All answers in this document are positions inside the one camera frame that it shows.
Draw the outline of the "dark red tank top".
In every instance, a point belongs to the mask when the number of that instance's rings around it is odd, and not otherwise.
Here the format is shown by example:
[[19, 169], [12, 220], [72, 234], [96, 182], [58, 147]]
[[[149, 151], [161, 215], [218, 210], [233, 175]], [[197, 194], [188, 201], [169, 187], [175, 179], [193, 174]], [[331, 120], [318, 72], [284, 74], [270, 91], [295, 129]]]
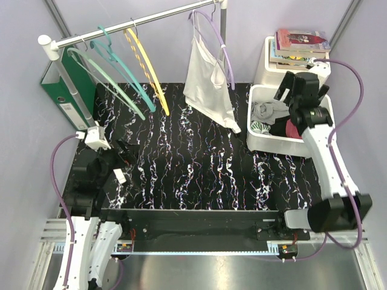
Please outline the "dark red tank top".
[[302, 137], [299, 135], [297, 127], [291, 122], [290, 119], [287, 120], [285, 126], [285, 135], [287, 138], [298, 139], [301, 140]]

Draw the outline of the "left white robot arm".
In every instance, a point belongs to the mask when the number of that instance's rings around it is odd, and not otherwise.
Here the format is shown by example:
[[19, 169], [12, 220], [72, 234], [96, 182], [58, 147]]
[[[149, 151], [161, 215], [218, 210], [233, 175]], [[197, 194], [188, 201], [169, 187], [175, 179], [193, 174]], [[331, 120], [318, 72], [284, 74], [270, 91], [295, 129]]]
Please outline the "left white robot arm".
[[104, 211], [104, 187], [115, 178], [120, 184], [128, 180], [122, 168], [138, 160], [140, 146], [117, 140], [116, 148], [85, 149], [71, 169], [73, 181], [62, 195], [54, 174], [54, 161], [61, 140], [50, 157], [51, 183], [66, 216], [66, 239], [63, 259], [55, 289], [102, 289], [103, 276], [119, 239], [135, 242], [136, 230], [128, 215], [115, 210]]

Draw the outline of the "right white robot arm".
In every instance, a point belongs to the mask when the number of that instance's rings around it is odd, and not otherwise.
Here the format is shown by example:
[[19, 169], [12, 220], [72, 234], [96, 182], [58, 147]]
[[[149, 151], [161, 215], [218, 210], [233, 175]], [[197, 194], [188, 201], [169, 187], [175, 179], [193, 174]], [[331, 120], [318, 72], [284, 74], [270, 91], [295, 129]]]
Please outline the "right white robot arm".
[[337, 147], [333, 118], [320, 105], [328, 89], [312, 72], [288, 71], [275, 94], [275, 99], [284, 99], [290, 120], [311, 155], [322, 198], [308, 209], [287, 210], [274, 226], [280, 239], [291, 238], [296, 229], [315, 233], [355, 230], [372, 206], [370, 195], [361, 194], [351, 179]]

